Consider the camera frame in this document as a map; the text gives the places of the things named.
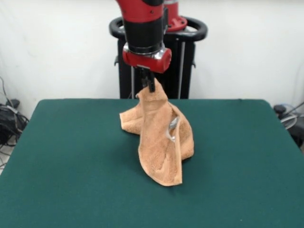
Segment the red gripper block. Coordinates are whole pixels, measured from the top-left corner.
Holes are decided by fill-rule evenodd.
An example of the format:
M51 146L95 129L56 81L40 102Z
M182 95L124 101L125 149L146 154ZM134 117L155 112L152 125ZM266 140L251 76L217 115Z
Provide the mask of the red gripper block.
M138 55L128 49L123 49L123 59L126 64L132 67L141 67L142 87L149 87L150 92L155 92L155 76L153 72L165 72L171 63L171 50L163 48L152 55Z

